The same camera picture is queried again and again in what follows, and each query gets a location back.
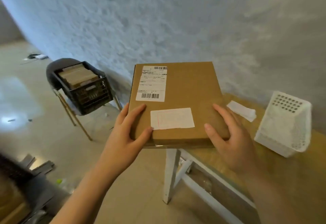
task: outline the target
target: table frame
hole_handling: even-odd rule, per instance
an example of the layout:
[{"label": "table frame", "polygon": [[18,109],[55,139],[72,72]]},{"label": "table frame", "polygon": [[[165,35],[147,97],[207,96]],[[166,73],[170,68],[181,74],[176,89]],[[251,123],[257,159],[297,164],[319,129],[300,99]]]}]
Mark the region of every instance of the table frame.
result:
[{"label": "table frame", "polygon": [[[187,160],[182,164],[181,168],[177,172],[180,156],[185,154]],[[231,224],[242,224],[242,222],[232,214],[226,207],[224,207],[219,201],[217,201],[213,196],[206,192],[200,185],[193,181],[186,172],[195,163],[204,169],[211,176],[216,178],[220,183],[226,186],[228,189],[232,190],[240,198],[246,201],[250,206],[256,208],[255,204],[240,191],[235,189],[222,177],[214,173],[206,165],[197,160],[194,156],[188,153],[184,149],[166,149],[166,164],[165,164],[165,178],[164,178],[164,189],[163,189],[163,201],[168,204],[173,195],[173,189],[182,179],[185,184],[192,189],[200,198],[203,199],[216,213],[218,213],[222,218]]]}]

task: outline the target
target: textured wall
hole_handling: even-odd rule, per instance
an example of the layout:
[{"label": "textured wall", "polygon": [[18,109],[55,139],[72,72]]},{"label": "textured wall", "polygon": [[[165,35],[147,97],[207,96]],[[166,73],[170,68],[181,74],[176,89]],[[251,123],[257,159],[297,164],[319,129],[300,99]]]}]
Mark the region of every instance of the textured wall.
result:
[{"label": "textured wall", "polygon": [[0,44],[22,39],[22,34],[0,0]]},{"label": "textured wall", "polygon": [[213,61],[223,91],[309,100],[326,132],[325,0],[3,0],[51,58],[101,68],[129,97],[134,64]]}]

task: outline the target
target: person's left hand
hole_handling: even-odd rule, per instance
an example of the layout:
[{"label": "person's left hand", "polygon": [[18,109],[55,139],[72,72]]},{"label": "person's left hand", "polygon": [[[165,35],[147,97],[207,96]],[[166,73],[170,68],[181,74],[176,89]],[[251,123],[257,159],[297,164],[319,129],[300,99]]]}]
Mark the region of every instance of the person's left hand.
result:
[{"label": "person's left hand", "polygon": [[149,126],[135,141],[129,136],[132,123],[145,107],[146,105],[142,104],[128,113],[129,103],[127,103],[118,115],[106,142],[100,163],[116,176],[119,176],[134,162],[152,134],[153,128]]}]

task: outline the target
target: table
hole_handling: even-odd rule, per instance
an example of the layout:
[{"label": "table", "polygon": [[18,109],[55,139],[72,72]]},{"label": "table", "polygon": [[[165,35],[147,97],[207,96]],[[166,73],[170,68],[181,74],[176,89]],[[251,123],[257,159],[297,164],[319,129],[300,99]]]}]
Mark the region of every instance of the table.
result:
[{"label": "table", "polygon": [[[252,123],[238,115],[243,126],[254,138],[265,109],[256,103],[240,99],[231,94],[224,95],[226,104],[231,100],[256,110],[257,118]],[[307,151],[297,153],[290,158],[284,158],[258,143],[255,143],[255,147],[270,177],[287,194],[300,217],[307,223],[325,223],[326,136],[313,130],[311,143]],[[181,152],[188,156],[188,160],[176,173]],[[206,172],[255,208],[244,182],[226,166],[214,148],[167,149],[163,201],[168,203],[171,200],[173,188],[182,179],[226,221],[229,223],[242,223],[185,173],[193,163],[205,169]]]}]

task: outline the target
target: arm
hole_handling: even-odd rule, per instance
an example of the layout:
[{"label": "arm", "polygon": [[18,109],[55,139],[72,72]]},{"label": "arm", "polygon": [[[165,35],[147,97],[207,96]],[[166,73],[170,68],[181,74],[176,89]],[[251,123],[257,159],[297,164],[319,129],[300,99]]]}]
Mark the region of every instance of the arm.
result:
[{"label": "arm", "polygon": [[205,131],[222,159],[245,182],[256,204],[261,223],[300,223],[285,195],[259,166],[248,131],[233,113],[216,104],[213,108],[224,118],[231,137],[224,141],[208,123],[205,124]]},{"label": "arm", "polygon": [[108,189],[136,159],[153,128],[148,127],[135,141],[130,139],[130,127],[146,105],[143,104],[129,113],[128,107],[127,104],[118,115],[95,167],[83,178],[51,224],[93,223]]}]

